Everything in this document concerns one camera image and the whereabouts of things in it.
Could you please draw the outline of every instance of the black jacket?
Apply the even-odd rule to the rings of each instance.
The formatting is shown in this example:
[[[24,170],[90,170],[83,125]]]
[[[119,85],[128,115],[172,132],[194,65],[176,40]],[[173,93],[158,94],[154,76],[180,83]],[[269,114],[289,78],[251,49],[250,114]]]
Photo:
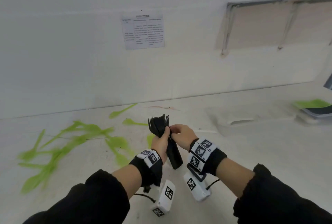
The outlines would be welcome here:
[[[261,164],[234,204],[238,223],[332,223],[332,215],[272,176]],[[122,223],[130,209],[127,193],[111,174],[99,170],[85,184],[24,224]]]

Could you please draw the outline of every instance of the forearm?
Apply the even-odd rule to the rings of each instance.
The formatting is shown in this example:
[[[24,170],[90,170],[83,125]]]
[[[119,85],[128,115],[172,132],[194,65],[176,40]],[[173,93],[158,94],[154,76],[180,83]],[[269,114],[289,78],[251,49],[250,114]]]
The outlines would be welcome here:
[[[224,158],[217,167],[217,177],[240,198],[255,173],[229,158]]]
[[[126,190],[128,199],[138,191],[142,184],[142,177],[139,170],[132,164],[129,164],[112,173],[114,177],[122,184]]]

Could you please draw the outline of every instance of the paper sign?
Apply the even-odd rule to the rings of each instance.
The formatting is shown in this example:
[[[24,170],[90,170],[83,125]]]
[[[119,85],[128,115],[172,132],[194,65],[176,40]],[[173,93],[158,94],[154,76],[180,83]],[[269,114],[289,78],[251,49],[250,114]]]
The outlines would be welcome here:
[[[165,46],[162,14],[123,14],[122,32],[126,49]]]

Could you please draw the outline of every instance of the white table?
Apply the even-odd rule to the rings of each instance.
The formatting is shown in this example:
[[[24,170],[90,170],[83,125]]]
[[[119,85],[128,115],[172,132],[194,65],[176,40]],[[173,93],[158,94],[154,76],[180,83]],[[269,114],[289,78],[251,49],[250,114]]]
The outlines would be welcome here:
[[[264,164],[274,176],[294,188],[322,208],[332,212],[332,127],[305,127],[297,122],[280,122],[266,131],[263,127],[255,133],[223,137],[205,113],[208,107],[230,107],[274,100],[311,99],[321,97],[329,102],[332,92],[312,83],[280,86],[259,90],[214,94],[140,103],[117,118],[109,119],[112,111],[126,106],[81,110],[16,119],[0,120],[0,222],[21,223],[32,214],[46,210],[62,199],[72,186],[84,183],[98,169],[113,172],[118,168],[114,154],[104,138],[89,140],[76,147],[59,163],[45,189],[40,185],[32,192],[22,195],[21,187],[27,178],[38,171],[17,165],[16,156],[32,148],[38,134],[46,129],[43,142],[56,135],[73,120],[97,124],[102,129],[113,126],[112,136],[123,136],[130,147],[139,152],[147,148],[146,126],[125,126],[122,121],[131,118],[136,122],[147,122],[151,115],[170,115],[170,123],[187,124],[197,131],[199,137],[214,141],[229,158],[253,169],[257,163]],[[174,107],[178,110],[149,108],[150,106]],[[55,145],[64,144],[67,139],[56,140]],[[187,153],[180,150],[186,162]],[[38,157],[34,162],[45,162],[47,157]],[[221,182],[211,188],[212,195],[197,203],[189,192],[183,175],[185,165],[173,170],[166,163],[163,179],[171,180],[176,186],[171,212],[158,218],[149,209],[152,204],[147,198],[131,198],[131,209],[124,223],[236,223],[233,216],[235,196]],[[211,183],[215,178],[208,176]]]

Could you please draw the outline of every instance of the cable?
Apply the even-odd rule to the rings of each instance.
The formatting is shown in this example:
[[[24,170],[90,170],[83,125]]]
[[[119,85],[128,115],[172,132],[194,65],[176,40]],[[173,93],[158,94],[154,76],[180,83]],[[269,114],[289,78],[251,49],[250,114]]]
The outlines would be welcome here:
[[[212,182],[212,183],[206,188],[206,190],[209,190],[210,187],[211,187],[214,183],[216,183],[216,182],[218,182],[218,181],[220,181],[220,180],[216,180],[216,181]]]
[[[135,193],[134,195],[139,195],[139,196],[147,197],[147,198],[149,198],[153,203],[156,203],[156,201],[155,201],[154,199],[152,199],[150,196],[147,196],[147,195],[145,195],[145,194]]]

